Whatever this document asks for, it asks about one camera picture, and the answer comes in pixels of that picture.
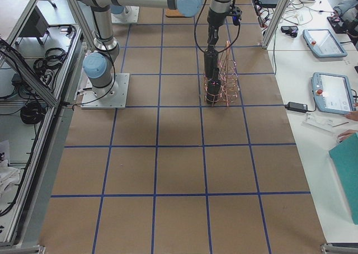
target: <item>person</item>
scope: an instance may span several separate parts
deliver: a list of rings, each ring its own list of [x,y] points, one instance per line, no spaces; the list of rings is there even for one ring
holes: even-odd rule
[[[347,119],[358,121],[358,111],[350,111],[348,114],[345,115]],[[349,129],[344,131],[343,133],[337,136],[338,142],[342,142],[343,140],[350,137],[352,134],[357,133],[358,130]]]

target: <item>mounting plate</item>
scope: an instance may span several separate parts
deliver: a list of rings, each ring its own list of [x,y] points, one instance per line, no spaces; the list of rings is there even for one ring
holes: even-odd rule
[[[127,92],[129,84],[129,73],[116,74],[116,83],[113,95],[101,98],[88,104],[81,105],[83,109],[124,109],[127,101]],[[92,83],[88,80],[86,87],[92,87]],[[82,103],[90,102],[98,97],[92,91],[86,91],[83,94]]]
[[[129,23],[138,23],[139,16],[139,7],[130,6],[132,12],[128,15],[125,12],[121,13],[119,16],[114,16],[112,14],[112,24],[115,25],[124,25]]]

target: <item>table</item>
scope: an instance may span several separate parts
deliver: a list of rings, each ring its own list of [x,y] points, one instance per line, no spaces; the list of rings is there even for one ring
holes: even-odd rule
[[[274,52],[269,51],[273,60]],[[306,50],[280,50],[275,52],[277,84],[286,104],[289,101],[304,103],[314,109],[310,78],[314,72],[347,75],[351,87],[358,90],[358,51],[349,51],[342,60],[321,60]],[[317,119],[332,119],[335,123],[349,121],[338,126],[335,133],[303,124],[306,115],[287,111],[290,125],[305,170],[309,188],[327,242],[358,242],[358,225],[354,225],[345,195],[341,189],[335,167],[328,151],[336,144],[337,134],[347,129],[358,129],[358,123],[336,114],[316,111]]]
[[[293,26],[293,23],[287,22],[281,19],[275,36],[271,39],[268,46],[268,50],[273,50],[275,43],[275,50],[310,50],[306,45],[306,42],[302,38],[304,29],[332,29],[327,17],[330,16],[330,12],[333,11],[327,0],[317,0],[315,3],[305,3],[304,7],[298,10],[294,10],[292,7],[286,9],[283,18],[292,22],[299,23],[298,35],[296,38],[285,35],[281,32],[281,26]],[[335,34],[340,42],[350,41],[350,38],[346,34]],[[343,47],[346,51],[356,51],[353,43],[344,44]]]

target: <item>wire bottle holder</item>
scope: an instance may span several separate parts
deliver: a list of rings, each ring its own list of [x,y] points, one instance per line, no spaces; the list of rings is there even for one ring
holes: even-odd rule
[[[230,42],[226,42],[226,48],[230,46]],[[211,106],[214,106],[217,102],[225,102],[226,106],[229,106],[231,103],[236,102],[239,97],[239,86],[238,86],[238,75],[236,73],[236,62],[230,59],[231,48],[228,48],[226,51],[222,52],[219,59],[219,79],[221,81],[220,91],[217,95],[212,95],[208,93],[208,79],[204,75],[204,89],[205,89],[205,101],[207,100],[207,95],[212,96],[212,101],[210,101]]]

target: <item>screen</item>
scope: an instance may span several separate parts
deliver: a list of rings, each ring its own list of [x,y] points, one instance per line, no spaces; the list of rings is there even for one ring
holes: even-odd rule
[[[342,50],[337,45],[328,30],[309,30],[309,34],[316,41],[317,46],[322,54],[341,54]]]
[[[351,111],[345,79],[321,75],[324,105],[328,109]]]

